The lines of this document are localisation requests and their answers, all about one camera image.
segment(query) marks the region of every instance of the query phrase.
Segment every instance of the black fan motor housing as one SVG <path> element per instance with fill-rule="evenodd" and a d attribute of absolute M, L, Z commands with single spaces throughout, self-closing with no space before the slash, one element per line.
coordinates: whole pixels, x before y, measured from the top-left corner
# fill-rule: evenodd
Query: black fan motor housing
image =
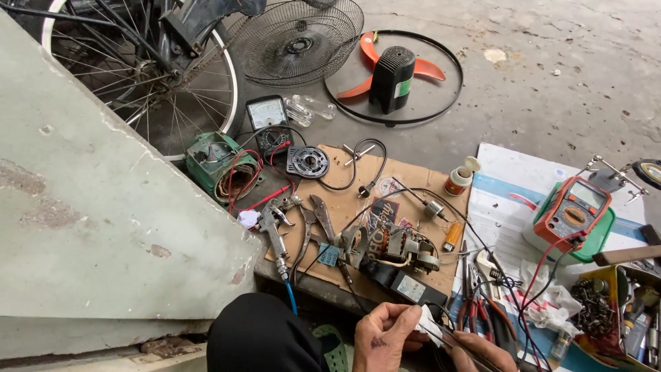
<path fill-rule="evenodd" d="M 383 51 L 374 67 L 369 103 L 378 101 L 384 114 L 404 107 L 414 68 L 415 54 L 403 46 L 391 46 Z"/>

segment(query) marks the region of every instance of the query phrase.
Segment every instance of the green sticker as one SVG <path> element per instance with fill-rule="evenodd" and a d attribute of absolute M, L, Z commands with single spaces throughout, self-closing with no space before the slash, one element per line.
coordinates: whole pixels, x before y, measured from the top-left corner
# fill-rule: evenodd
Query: green sticker
<path fill-rule="evenodd" d="M 403 95 L 407 95 L 410 92 L 412 80 L 413 76 L 410 79 L 402 81 L 395 86 L 395 98 L 402 97 Z"/>

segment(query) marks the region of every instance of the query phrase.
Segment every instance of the digital multimeter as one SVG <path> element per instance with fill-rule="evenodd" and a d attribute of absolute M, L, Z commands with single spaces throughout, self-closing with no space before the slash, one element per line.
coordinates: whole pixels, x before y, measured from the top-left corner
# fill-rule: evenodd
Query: digital multimeter
<path fill-rule="evenodd" d="M 550 244 L 581 230 L 589 234 L 611 200 L 611 195 L 599 187 L 579 176 L 571 177 L 558 187 L 542 216 L 533 225 L 533 231 Z M 556 245 L 562 253 L 572 246 L 573 243 L 566 240 Z"/>
<path fill-rule="evenodd" d="M 282 97 L 267 95 L 246 102 L 246 111 L 253 131 L 272 125 L 289 126 L 287 112 Z M 257 147 L 263 158 L 286 152 L 293 145 L 292 131 L 289 128 L 276 127 L 257 134 Z M 280 147 L 289 141 L 289 146 Z"/>

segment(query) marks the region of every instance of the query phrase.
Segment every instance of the orange multimeter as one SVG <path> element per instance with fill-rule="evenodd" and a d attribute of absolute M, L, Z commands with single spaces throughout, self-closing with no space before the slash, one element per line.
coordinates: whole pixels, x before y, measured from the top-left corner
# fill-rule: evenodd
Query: orange multimeter
<path fill-rule="evenodd" d="M 565 236 L 585 230 L 587 234 L 599 222 L 611 203 L 611 195 L 585 179 L 574 176 L 555 192 L 542 216 L 533 226 L 539 237 L 553 244 Z M 563 240 L 556 247 L 565 253 L 573 246 Z"/>

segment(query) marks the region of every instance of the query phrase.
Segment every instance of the jar lid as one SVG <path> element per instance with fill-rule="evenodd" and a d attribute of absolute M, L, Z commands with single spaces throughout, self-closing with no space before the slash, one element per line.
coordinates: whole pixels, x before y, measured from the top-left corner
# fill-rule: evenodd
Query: jar lid
<path fill-rule="evenodd" d="M 477 160 L 475 156 L 467 156 L 463 160 L 463 164 L 466 166 L 466 168 L 469 171 L 477 172 L 480 170 L 482 167 L 480 166 L 480 162 Z"/>

